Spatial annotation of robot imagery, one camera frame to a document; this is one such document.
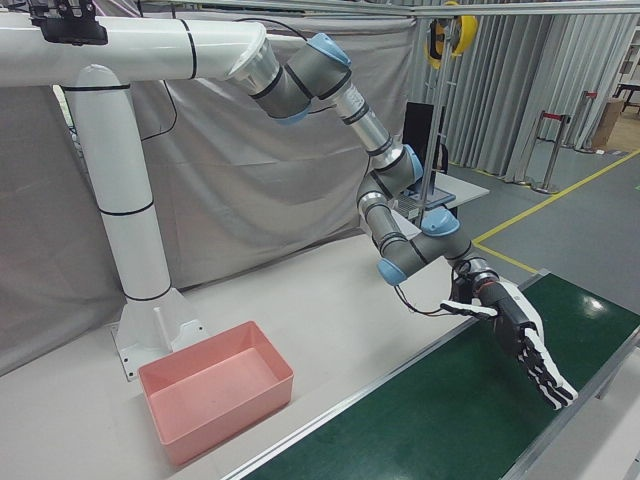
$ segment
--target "electrical wire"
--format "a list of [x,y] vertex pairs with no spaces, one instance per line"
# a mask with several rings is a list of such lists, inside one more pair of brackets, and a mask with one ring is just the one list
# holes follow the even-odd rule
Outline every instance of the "electrical wire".
[[[463,260],[460,265],[469,264],[471,262],[471,260],[476,260],[478,258],[482,259],[482,257],[467,258],[467,259]],[[448,298],[448,300],[452,300],[453,299],[454,274],[455,274],[455,269],[452,268],[451,269],[451,277],[450,277],[451,288],[449,290],[449,298]],[[440,312],[445,312],[446,311],[443,308],[438,308],[437,310],[432,310],[430,312],[425,312],[425,311],[419,310],[415,306],[413,306],[411,304],[411,302],[409,302],[409,300],[407,299],[406,294],[404,293],[404,291],[402,290],[402,288],[399,285],[397,285],[397,286],[395,286],[393,288],[394,288],[394,290],[396,292],[396,295],[398,295],[398,298],[400,299],[400,301],[402,303],[404,303],[404,305],[414,313],[419,313],[420,315],[425,315],[427,317],[444,317],[444,316],[447,316],[447,315],[455,315],[454,313],[440,313]]]
[[178,109],[176,108],[176,104],[173,101],[173,96],[171,95],[171,92],[169,91],[169,86],[167,85],[167,82],[165,80],[162,81],[162,83],[164,84],[164,88],[167,91],[167,95],[169,96],[169,100],[171,101],[171,107],[173,108],[173,122],[171,122],[171,126],[169,128],[167,128],[164,131],[160,131],[158,133],[154,133],[153,135],[149,135],[147,137],[144,137],[143,139],[141,139],[141,142],[144,142],[146,140],[150,140],[152,138],[155,137],[159,137],[160,135],[164,135],[165,133],[169,133],[171,130],[173,130],[173,127],[176,126],[176,122],[178,121]]
[[29,10],[25,10],[24,8],[20,8],[20,7],[26,7],[27,6],[27,2],[20,2],[20,3],[12,3],[7,5],[7,10],[11,11],[11,12],[22,12],[22,13],[31,13],[29,12]]
[[445,310],[443,310],[442,308],[438,308],[437,310],[431,310],[429,312],[425,312],[423,310],[420,310],[416,307],[414,307],[411,302],[409,302],[409,300],[407,300],[407,296],[405,295],[404,291],[402,290],[402,288],[400,288],[399,285],[396,285],[395,287],[393,287],[393,289],[396,292],[396,295],[398,295],[398,298],[400,299],[400,301],[402,303],[404,303],[404,305],[413,313],[419,313],[420,315],[424,315],[426,317],[444,317],[447,315],[452,315],[451,313],[440,313],[440,312],[444,312]]
[[246,18],[238,18],[237,20],[234,20],[234,22],[269,22],[269,23],[275,23],[276,25],[280,25],[281,27],[284,27],[287,30],[290,30],[291,32],[296,34],[298,37],[303,39],[305,42],[307,41],[307,37],[305,37],[302,33],[300,33],[299,30],[296,30],[295,28],[287,25],[286,23],[280,22],[278,20],[271,20],[270,18],[246,17]]

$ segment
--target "white robotic hand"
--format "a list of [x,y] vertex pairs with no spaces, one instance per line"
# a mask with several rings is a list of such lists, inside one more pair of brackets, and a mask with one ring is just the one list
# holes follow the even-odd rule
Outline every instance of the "white robotic hand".
[[518,287],[492,282],[480,290],[483,306],[444,301],[441,308],[460,315],[471,315],[493,322],[502,349],[524,367],[538,391],[554,410],[571,405],[578,392],[565,380],[544,345],[540,315]]

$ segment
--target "yellow cable reel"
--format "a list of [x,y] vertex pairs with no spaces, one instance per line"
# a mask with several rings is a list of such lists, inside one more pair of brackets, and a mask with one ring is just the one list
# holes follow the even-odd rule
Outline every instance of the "yellow cable reel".
[[[458,2],[449,0],[445,2],[445,5],[458,5]],[[473,39],[478,32],[478,20],[473,15],[460,15],[455,17],[454,21],[455,27],[451,35],[451,47],[453,49],[451,55],[458,57],[473,43]],[[440,68],[443,50],[444,26],[438,20],[434,20],[431,22],[427,43],[424,44],[424,56],[436,70]]]

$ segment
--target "conveyor belt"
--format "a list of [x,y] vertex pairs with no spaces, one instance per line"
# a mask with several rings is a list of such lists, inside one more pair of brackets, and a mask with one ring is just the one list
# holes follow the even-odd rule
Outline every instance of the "conveyor belt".
[[[577,389],[640,324],[554,275],[525,293]],[[556,415],[478,322],[246,478],[498,479]]]

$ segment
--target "pink tray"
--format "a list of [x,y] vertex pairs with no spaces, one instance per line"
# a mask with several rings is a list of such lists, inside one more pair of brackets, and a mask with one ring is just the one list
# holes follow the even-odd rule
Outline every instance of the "pink tray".
[[255,322],[138,372],[160,443],[180,465],[291,400],[293,371]]

